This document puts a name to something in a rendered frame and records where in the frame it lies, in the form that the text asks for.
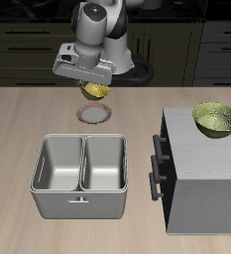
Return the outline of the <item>white two-bin basket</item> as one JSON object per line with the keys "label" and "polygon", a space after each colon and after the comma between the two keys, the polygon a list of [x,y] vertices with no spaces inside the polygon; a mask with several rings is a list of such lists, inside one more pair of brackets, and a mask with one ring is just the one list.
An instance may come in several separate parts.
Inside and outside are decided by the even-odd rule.
{"label": "white two-bin basket", "polygon": [[41,142],[30,192],[45,219],[119,219],[128,190],[121,134],[49,134]]}

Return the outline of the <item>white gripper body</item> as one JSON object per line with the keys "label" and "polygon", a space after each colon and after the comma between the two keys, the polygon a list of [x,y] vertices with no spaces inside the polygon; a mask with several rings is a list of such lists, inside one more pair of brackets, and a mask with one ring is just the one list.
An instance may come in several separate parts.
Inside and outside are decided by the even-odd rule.
{"label": "white gripper body", "polygon": [[111,61],[100,60],[94,68],[82,68],[76,64],[56,60],[53,73],[68,78],[80,79],[92,83],[109,85],[112,74],[116,71],[116,64]]}

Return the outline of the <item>grey cabinet with drawers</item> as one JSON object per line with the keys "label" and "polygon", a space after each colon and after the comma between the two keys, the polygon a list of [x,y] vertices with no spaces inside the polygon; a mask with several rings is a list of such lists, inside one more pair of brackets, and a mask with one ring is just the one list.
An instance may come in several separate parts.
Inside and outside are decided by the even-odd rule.
{"label": "grey cabinet with drawers", "polygon": [[211,139],[196,127],[190,108],[165,108],[159,164],[169,235],[231,235],[231,135]]}

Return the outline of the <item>green bowl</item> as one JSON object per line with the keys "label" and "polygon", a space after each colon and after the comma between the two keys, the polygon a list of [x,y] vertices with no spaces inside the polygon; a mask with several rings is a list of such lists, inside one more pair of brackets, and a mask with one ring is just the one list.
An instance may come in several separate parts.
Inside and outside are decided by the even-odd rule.
{"label": "green bowl", "polygon": [[192,110],[197,129],[206,137],[220,139],[231,135],[231,107],[220,102],[205,102]]}

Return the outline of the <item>yellow bowl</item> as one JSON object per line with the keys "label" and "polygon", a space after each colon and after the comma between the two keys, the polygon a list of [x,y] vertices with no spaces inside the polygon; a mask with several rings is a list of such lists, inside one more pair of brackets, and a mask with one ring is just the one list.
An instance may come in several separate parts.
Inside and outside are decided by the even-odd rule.
{"label": "yellow bowl", "polygon": [[84,80],[80,82],[80,90],[89,100],[100,100],[109,95],[109,87],[107,85]]}

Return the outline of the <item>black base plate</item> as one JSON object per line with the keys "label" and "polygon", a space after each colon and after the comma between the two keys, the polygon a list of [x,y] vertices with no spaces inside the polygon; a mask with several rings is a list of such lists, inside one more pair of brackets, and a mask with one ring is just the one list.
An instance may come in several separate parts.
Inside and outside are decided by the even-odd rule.
{"label": "black base plate", "polygon": [[140,54],[132,54],[135,65],[122,74],[113,74],[110,87],[146,87],[154,77],[153,67]]}

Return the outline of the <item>dark kitchen cupboards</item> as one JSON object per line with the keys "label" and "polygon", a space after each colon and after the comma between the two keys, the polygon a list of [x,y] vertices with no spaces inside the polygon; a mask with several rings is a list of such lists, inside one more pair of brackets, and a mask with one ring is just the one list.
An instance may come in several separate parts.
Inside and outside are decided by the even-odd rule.
{"label": "dark kitchen cupboards", "polygon": [[[73,7],[84,0],[0,0],[0,86],[72,86],[53,73],[61,45],[76,41]],[[190,86],[205,15],[197,0],[151,0],[127,11],[127,47],[154,69],[147,86]]]}

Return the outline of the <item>pink rimmed plate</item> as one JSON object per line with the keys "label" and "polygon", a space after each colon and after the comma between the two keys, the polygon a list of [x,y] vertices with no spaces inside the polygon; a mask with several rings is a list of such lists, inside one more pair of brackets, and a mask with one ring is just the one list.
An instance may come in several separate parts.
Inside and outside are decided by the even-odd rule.
{"label": "pink rimmed plate", "polygon": [[110,119],[112,110],[103,103],[88,103],[81,106],[76,117],[85,124],[100,124]]}

